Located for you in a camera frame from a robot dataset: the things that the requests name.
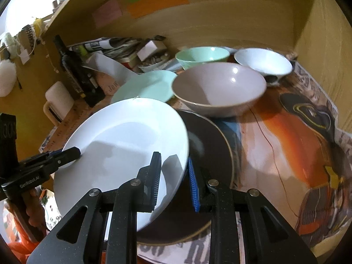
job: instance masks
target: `metal bolt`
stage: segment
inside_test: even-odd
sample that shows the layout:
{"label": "metal bolt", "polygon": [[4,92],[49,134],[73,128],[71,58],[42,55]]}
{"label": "metal bolt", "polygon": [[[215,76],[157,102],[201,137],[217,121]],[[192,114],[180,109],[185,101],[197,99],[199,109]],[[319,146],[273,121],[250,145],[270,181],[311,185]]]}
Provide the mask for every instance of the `metal bolt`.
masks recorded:
{"label": "metal bolt", "polygon": [[250,194],[251,196],[259,196],[259,195],[260,195],[260,192],[259,192],[259,190],[257,190],[257,189],[250,189],[250,190],[249,190],[249,194]]}
{"label": "metal bolt", "polygon": [[208,184],[212,187],[216,187],[219,184],[219,182],[217,180],[209,180]]}
{"label": "metal bolt", "polygon": [[131,180],[131,185],[133,185],[133,186],[138,186],[138,185],[140,185],[140,179],[133,179],[133,180]]}
{"label": "metal bolt", "polygon": [[97,195],[99,195],[99,190],[98,189],[91,189],[90,191],[89,191],[89,195],[90,196],[97,196]]}

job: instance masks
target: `plate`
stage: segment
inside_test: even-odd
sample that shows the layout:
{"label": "plate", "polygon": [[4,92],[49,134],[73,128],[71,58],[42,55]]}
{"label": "plate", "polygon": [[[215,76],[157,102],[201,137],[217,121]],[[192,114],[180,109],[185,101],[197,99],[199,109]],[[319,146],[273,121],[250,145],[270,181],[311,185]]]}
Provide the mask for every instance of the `plate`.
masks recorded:
{"label": "plate", "polygon": [[144,97],[166,102],[173,97],[171,84],[177,77],[172,71],[155,70],[133,77],[121,86],[111,99],[111,103]]}
{"label": "plate", "polygon": [[[230,186],[235,176],[232,150],[223,133],[209,119],[191,111],[177,110],[189,137],[189,155],[209,169],[213,178]],[[194,211],[188,174],[165,210],[147,227],[137,232],[145,245],[171,245],[184,242],[210,225],[211,214]]]}
{"label": "plate", "polygon": [[[188,159],[187,130],[166,103],[146,98],[123,100],[89,117],[70,137],[64,150],[78,147],[80,159],[61,167],[54,178],[55,199],[64,216],[92,188],[117,189],[161,153],[158,200],[152,213],[138,213],[137,230],[148,225],[169,204],[180,186]],[[110,227],[108,219],[105,238]]]}

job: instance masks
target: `white pom-pom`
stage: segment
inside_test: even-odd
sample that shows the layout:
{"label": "white pom-pom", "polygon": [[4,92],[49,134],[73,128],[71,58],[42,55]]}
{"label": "white pom-pom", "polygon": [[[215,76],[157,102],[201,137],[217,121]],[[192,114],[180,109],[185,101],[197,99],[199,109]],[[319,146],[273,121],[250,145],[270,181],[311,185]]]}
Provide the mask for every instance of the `white pom-pom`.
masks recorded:
{"label": "white pom-pom", "polygon": [[0,61],[0,97],[10,94],[16,83],[16,65],[9,60]]}

